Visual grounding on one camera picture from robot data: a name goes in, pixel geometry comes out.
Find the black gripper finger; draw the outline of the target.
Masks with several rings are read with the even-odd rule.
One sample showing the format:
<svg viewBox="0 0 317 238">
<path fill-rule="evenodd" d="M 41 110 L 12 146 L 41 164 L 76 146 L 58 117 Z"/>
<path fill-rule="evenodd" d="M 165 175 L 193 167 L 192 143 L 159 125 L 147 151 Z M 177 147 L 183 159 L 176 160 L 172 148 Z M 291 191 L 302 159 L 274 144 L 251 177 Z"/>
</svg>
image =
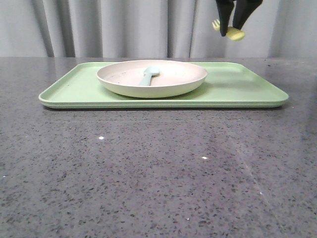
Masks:
<svg viewBox="0 0 317 238">
<path fill-rule="evenodd" d="M 233 27 L 242 29 L 250 15 L 263 3 L 262 0 L 237 0 L 233 17 Z"/>
<path fill-rule="evenodd" d="M 234 8 L 234 3 L 232 0 L 216 0 L 216 6 L 220 19 L 220 34 L 224 37 L 227 34 L 228 23 Z"/>
</svg>

